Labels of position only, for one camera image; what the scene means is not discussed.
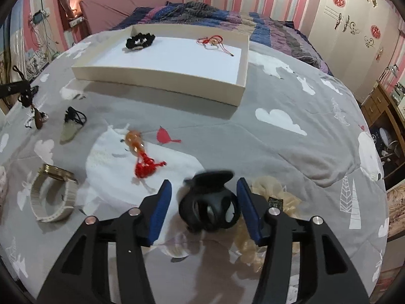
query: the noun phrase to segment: gray bed sheet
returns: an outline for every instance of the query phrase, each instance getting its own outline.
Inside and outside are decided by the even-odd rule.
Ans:
[[[8,185],[0,223],[0,244],[7,253],[3,259],[9,259],[34,297],[84,213],[102,220],[130,207],[118,196],[140,186],[133,179],[122,188],[124,178],[133,175],[133,165],[120,162],[124,150],[106,153],[103,147],[111,142],[110,135],[122,138],[127,129],[142,132],[151,152],[161,152],[155,158],[173,161],[174,183],[199,168],[234,170],[235,177],[227,184],[233,191],[239,177],[248,182],[266,175],[277,178],[302,200],[298,206],[302,219],[320,215],[327,221],[371,293],[388,231],[383,172],[363,115],[340,81],[255,43],[250,45],[246,91],[238,108],[163,90],[75,80],[71,66],[76,58],[111,35],[103,32],[86,38],[35,80],[33,85],[40,90],[34,103],[49,115],[41,130],[25,128],[28,110],[17,106],[0,132],[0,165]],[[68,106],[85,113],[88,122],[72,142],[60,145]],[[161,127],[181,143],[159,142]],[[106,162],[107,154],[115,162]],[[70,170],[78,179],[77,207],[67,220],[45,224],[33,216],[29,192],[43,162]],[[115,167],[122,168],[122,178],[108,180]],[[172,210],[177,200],[174,194]],[[47,209],[56,201],[48,198]],[[259,274],[241,262],[232,244],[234,228],[190,235],[176,212],[165,224],[162,244],[145,250],[157,303],[252,302]],[[174,233],[167,229],[181,232],[170,239]],[[174,242],[181,243],[186,254],[176,252],[178,247],[173,250]],[[289,302],[296,294],[298,262],[295,255]],[[116,300],[117,285],[111,290]]]

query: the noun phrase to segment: red tassel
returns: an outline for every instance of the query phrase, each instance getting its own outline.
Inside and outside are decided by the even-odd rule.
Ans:
[[[230,53],[228,50],[225,49],[223,42],[223,38],[220,35],[213,35],[211,37],[202,37],[200,39],[197,40],[197,43],[199,44],[208,44],[211,43],[211,45],[216,46],[219,45],[222,50],[224,52],[226,52],[227,54],[231,55],[232,57],[234,56],[234,54]]]
[[[157,167],[163,167],[166,164],[165,161],[155,163],[155,160],[148,157],[145,152],[139,152],[138,161],[135,165],[135,175],[138,178],[148,177],[156,171]]]

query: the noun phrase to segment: pink headboard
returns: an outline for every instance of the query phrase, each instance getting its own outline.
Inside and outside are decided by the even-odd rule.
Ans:
[[[81,0],[80,8],[90,34],[95,34],[118,25],[137,7],[164,6],[166,1],[183,2],[183,0]]]

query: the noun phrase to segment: blue gripper pad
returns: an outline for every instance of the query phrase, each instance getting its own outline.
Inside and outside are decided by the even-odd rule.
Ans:
[[[149,217],[148,240],[152,245],[160,235],[161,227],[165,221],[167,210],[172,199],[172,184],[165,179],[159,192],[156,194],[155,210]]]
[[[258,244],[262,239],[260,232],[260,217],[251,198],[252,192],[250,191],[250,188],[243,177],[240,178],[236,184],[236,195],[238,197],[240,210],[244,216],[250,238],[256,244]]]

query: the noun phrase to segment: red bird print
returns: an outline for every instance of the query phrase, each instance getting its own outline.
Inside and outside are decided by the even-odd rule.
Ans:
[[[156,139],[161,144],[167,143],[181,143],[181,139],[171,139],[166,129],[160,127],[156,134]]]

